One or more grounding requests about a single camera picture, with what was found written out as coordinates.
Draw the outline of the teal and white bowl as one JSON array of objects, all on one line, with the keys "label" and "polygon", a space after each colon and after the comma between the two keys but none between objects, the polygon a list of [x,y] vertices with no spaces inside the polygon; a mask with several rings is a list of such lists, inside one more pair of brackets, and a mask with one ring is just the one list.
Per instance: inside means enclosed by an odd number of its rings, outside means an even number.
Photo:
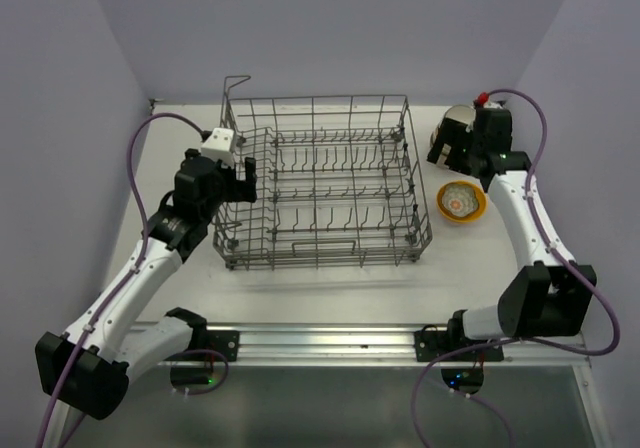
[{"label": "teal and white bowl", "polygon": [[450,106],[439,121],[434,135],[437,137],[445,133],[450,128],[462,125],[464,128],[473,123],[475,119],[475,108],[472,105],[456,104]]}]

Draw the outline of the small white bowl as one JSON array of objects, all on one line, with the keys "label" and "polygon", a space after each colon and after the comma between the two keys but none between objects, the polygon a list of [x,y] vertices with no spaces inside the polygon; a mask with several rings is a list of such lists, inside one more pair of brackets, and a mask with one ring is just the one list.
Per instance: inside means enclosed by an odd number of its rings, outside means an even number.
[{"label": "small white bowl", "polygon": [[445,187],[441,202],[443,207],[456,218],[470,216],[479,208],[474,189],[459,183],[451,183]]}]

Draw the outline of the yellow ribbed bowl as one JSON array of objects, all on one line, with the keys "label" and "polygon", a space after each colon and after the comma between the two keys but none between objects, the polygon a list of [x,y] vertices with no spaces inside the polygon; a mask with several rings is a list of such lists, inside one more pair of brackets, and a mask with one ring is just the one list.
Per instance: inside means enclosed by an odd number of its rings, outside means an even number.
[{"label": "yellow ribbed bowl", "polygon": [[440,214],[455,224],[469,224],[480,219],[487,208],[487,197],[477,185],[456,180],[444,184],[436,195]]}]

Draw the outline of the beige speckled bowl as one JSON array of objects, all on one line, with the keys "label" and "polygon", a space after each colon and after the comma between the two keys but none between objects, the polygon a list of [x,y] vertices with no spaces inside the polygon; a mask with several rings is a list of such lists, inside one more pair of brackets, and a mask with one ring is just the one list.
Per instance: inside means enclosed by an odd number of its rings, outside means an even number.
[{"label": "beige speckled bowl", "polygon": [[450,151],[451,146],[448,143],[440,143],[435,138],[431,138],[427,161],[437,166],[445,166]]}]

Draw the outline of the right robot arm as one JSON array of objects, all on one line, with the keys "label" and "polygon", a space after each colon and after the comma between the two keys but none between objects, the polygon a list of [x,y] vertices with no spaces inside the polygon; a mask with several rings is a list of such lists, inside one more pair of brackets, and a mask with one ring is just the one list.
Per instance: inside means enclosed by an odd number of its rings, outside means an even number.
[{"label": "right robot arm", "polygon": [[597,280],[594,269],[577,264],[559,240],[529,156],[511,146],[511,113],[495,103],[449,108],[430,138],[428,162],[478,181],[443,187],[437,197],[441,213],[469,222],[487,196],[501,216],[517,263],[514,279],[497,302],[458,310],[449,319],[436,345],[461,361],[489,340],[578,334],[592,299],[584,284]]}]

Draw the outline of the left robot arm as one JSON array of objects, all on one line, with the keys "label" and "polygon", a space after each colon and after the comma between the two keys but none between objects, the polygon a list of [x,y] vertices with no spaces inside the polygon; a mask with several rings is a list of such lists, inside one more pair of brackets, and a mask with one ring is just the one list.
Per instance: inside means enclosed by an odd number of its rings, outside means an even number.
[{"label": "left robot arm", "polygon": [[62,334],[46,332],[35,346],[43,391],[96,420],[110,416],[137,375],[180,354],[201,358],[208,347],[205,318],[182,308],[170,310],[139,348],[123,343],[158,289],[206,238],[219,208],[257,199],[256,161],[244,160],[237,177],[230,154],[187,151],[174,188],[152,216],[144,216],[141,239],[129,263],[87,311]]}]

